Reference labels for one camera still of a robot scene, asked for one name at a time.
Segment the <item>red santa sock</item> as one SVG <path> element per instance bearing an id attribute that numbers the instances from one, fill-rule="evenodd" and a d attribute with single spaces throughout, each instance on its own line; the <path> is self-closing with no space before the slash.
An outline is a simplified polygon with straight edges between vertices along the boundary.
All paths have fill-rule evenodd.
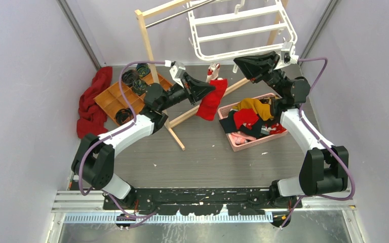
<path id="1" fill-rule="evenodd" d="M 208 67 L 206 82 L 209 83 L 212 80 L 218 79 L 220 71 L 220 63 L 212 63 Z"/>
<path id="2" fill-rule="evenodd" d="M 214 120 L 215 113 L 227 89 L 228 80 L 226 78 L 214 79 L 210 81 L 210 85 L 214 86 L 215 90 L 202 99 L 196 112 L 196 116 L 207 121 Z"/>
<path id="3" fill-rule="evenodd" d="M 267 128 L 266 128 L 266 131 L 267 131 L 270 135 L 275 135 L 275 134 L 284 133 L 284 132 L 286 132 L 287 130 L 286 130 L 280 123 L 276 123 L 276 124 L 273 124 L 273 125 L 270 126 L 270 127 L 267 127 Z"/>

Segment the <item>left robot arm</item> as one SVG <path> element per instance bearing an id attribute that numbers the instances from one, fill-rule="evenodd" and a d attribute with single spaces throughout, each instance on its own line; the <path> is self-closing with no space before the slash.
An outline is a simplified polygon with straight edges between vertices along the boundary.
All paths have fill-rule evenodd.
<path id="1" fill-rule="evenodd" d="M 180 78 L 182 83 L 174 84 L 169 90 L 157 83 L 148 85 L 144 107 L 133 120 L 99 136 L 87 134 L 81 140 L 71 165 L 79 182 L 86 181 L 92 188 L 113 195 L 116 204 L 124 210 L 134 205 L 131 185 L 114 173 L 115 157 L 133 143 L 160 130 L 168 119 L 165 109 L 184 100 L 195 104 L 216 89 L 186 72 Z"/>

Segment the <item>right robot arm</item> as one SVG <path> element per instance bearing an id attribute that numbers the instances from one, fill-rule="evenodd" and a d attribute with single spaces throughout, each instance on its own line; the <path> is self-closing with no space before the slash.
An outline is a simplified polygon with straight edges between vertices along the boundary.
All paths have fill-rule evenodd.
<path id="1" fill-rule="evenodd" d="M 263 81 L 279 95 L 271 104 L 271 113 L 279 118 L 280 124 L 305 153 L 297 177 L 272 183 L 268 196 L 270 204 L 276 208 L 283 207 L 290 196 L 328 195 L 348 187 L 348 150 L 333 145 L 306 118 L 302 105 L 311 86 L 303 76 L 294 79 L 286 76 L 280 66 L 290 61 L 288 54 L 282 58 L 276 52 L 234 59 L 246 79 L 252 83 Z"/>

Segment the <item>white plastic clip hanger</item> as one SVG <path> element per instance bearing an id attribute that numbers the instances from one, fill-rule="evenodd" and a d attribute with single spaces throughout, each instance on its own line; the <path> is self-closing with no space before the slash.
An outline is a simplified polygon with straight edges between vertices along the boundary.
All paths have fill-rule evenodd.
<path id="1" fill-rule="evenodd" d="M 189 38 L 201 61 L 218 63 L 296 46 L 284 1 L 189 1 Z"/>

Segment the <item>mustard yellow sock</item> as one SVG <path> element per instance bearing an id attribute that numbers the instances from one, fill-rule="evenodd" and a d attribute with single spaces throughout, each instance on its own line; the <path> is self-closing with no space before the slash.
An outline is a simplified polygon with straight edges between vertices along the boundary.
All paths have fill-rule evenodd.
<path id="1" fill-rule="evenodd" d="M 259 99 L 245 98 L 232 107 L 235 110 L 252 109 L 263 120 L 274 118 L 269 103 L 262 103 Z"/>

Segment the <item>red sock in basket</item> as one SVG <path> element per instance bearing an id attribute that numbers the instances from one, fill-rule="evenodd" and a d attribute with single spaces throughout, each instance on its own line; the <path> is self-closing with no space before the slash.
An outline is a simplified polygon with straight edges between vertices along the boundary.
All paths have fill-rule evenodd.
<path id="1" fill-rule="evenodd" d="M 253 109 L 241 109 L 234 113 L 233 118 L 237 130 L 241 127 L 251 130 L 259 121 L 259 116 Z"/>

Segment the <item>pink plastic basket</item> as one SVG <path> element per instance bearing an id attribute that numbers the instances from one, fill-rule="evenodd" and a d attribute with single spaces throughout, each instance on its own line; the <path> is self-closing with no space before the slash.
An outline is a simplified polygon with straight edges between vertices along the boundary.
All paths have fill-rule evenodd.
<path id="1" fill-rule="evenodd" d="M 259 99 L 262 103 L 269 103 L 271 105 L 271 102 L 275 99 L 278 99 L 279 97 L 273 93 L 268 93 L 268 94 L 265 94 L 265 95 L 261 95 L 261 96 L 258 96 L 258 97 L 254 97 L 253 99 Z M 234 105 L 236 105 L 237 103 L 234 103 L 234 104 L 231 104 L 231 105 L 227 105 L 227 106 L 223 106 L 223 107 L 220 107 L 218 109 L 218 116 L 219 116 L 219 120 L 220 119 L 223 119 L 223 118 L 227 118 L 228 115 L 230 114 L 231 111 L 235 111 L 237 112 L 238 110 L 235 110 L 235 109 L 232 109 L 232 107 Z M 252 142 L 249 142 L 249 143 L 246 143 L 246 144 L 243 144 L 243 145 L 235 145 L 232 141 L 231 141 L 231 138 L 230 138 L 230 133 L 229 134 L 226 134 L 226 137 L 231 145 L 231 148 L 234 152 L 236 151 L 240 151 L 242 149 L 246 149 L 246 148 L 249 148 L 249 147 L 253 147 L 255 145 L 259 145 L 261 143 L 264 143 L 264 142 L 267 142 L 267 141 L 271 141 L 273 139 L 277 139 L 279 137 L 283 137 L 287 134 L 287 131 L 284 132 L 284 133 L 281 133 L 281 134 L 275 134 L 275 135 L 270 135 L 267 131 L 266 131 L 266 128 L 267 127 L 270 127 L 272 126 L 273 124 L 276 124 L 276 123 L 280 123 L 279 122 L 279 119 L 277 117 L 274 117 L 272 119 L 268 119 L 268 120 L 263 120 L 264 121 L 264 125 L 262 126 L 262 129 L 261 129 L 261 132 L 262 134 L 264 135 L 264 137 L 262 138 L 259 138 L 259 139 L 256 139 L 255 141 L 252 141 Z"/>

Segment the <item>rolled teal sock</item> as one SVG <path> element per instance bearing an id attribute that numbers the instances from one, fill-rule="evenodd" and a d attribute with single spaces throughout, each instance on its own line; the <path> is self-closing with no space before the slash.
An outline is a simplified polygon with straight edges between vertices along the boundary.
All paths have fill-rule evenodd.
<path id="1" fill-rule="evenodd" d="M 140 78 L 144 78 L 148 74 L 150 74 L 150 67 L 147 63 L 139 63 L 136 66 L 136 71 Z"/>

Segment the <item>rolled dark green sock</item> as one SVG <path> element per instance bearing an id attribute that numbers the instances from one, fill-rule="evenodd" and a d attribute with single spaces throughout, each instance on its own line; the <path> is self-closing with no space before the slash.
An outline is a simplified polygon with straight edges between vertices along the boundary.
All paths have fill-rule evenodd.
<path id="1" fill-rule="evenodd" d="M 146 92 L 147 86 L 148 86 L 148 84 L 144 80 L 137 79 L 132 84 L 132 91 L 136 95 L 142 96 Z"/>

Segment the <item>pink sock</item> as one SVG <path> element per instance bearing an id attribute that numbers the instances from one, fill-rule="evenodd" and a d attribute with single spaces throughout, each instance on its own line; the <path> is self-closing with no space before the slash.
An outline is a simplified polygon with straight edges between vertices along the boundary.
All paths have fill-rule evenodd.
<path id="1" fill-rule="evenodd" d="M 249 136 L 242 132 L 230 133 L 230 138 L 235 145 L 243 145 L 256 140 L 255 137 Z"/>

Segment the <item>rolled black orange sock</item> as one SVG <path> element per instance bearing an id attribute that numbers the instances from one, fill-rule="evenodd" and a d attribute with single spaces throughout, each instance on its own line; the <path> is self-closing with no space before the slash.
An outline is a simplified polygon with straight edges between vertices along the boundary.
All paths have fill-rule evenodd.
<path id="1" fill-rule="evenodd" d="M 117 125 L 122 126 L 130 122 L 134 118 L 134 114 L 129 108 L 122 108 L 114 116 Z"/>

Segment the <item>wooden compartment tray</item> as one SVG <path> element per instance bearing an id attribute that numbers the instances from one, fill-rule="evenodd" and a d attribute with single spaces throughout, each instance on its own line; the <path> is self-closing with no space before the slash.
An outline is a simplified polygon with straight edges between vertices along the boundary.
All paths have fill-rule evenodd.
<path id="1" fill-rule="evenodd" d="M 110 119 L 116 124 L 114 116 L 122 108 L 129 108 L 134 116 L 137 115 L 144 108 L 144 97 L 145 94 L 138 96 L 132 88 L 115 82 L 94 98 L 99 107 L 99 121 L 106 122 Z"/>

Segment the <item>red cloth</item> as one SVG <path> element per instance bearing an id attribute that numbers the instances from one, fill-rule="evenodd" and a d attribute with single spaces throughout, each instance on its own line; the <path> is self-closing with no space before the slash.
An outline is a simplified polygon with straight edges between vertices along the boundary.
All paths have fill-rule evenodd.
<path id="1" fill-rule="evenodd" d="M 112 67 L 102 67 L 92 79 L 91 85 L 84 91 L 79 100 L 79 119 L 76 123 L 78 138 L 87 134 L 100 135 L 108 132 L 104 127 L 107 114 L 95 102 L 94 98 L 109 88 L 112 80 Z"/>

